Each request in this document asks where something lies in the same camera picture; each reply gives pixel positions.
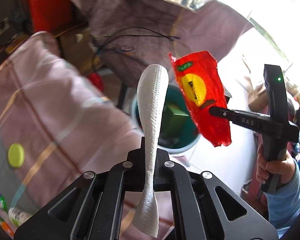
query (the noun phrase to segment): person's arm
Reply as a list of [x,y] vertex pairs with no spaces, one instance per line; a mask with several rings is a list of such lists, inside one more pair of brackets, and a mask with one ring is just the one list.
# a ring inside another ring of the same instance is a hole
[[270,173],[280,174],[275,194],[265,193],[268,199],[269,222],[276,228],[289,227],[300,213],[300,171],[289,152],[284,161],[266,162],[263,145],[258,149],[257,180],[265,183]]

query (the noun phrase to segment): yellow circle on wrapper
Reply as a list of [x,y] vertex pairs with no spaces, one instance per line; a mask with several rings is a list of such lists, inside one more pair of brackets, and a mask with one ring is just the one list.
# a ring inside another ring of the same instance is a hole
[[11,144],[8,150],[8,162],[13,168],[20,168],[25,161],[25,150],[20,143]]
[[206,98],[207,88],[203,79],[195,74],[186,74],[181,78],[187,98],[201,106]]

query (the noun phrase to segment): white paper towel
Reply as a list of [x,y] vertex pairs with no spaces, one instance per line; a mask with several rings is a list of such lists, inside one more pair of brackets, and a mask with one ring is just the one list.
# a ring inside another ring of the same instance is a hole
[[143,71],[137,88],[139,116],[145,135],[146,180],[133,217],[133,224],[141,232],[153,237],[158,236],[159,229],[159,212],[153,191],[153,175],[168,83],[169,77],[164,67],[149,65]]

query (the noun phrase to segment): red panel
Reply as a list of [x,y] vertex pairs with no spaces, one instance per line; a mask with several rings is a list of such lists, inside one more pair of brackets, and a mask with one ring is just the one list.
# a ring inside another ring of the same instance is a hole
[[72,21],[70,0],[29,0],[34,30],[52,31]]

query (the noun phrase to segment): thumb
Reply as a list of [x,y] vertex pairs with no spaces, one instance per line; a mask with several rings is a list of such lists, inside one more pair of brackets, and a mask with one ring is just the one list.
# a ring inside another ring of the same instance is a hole
[[270,161],[266,164],[266,170],[272,174],[285,175],[290,164],[287,161]]

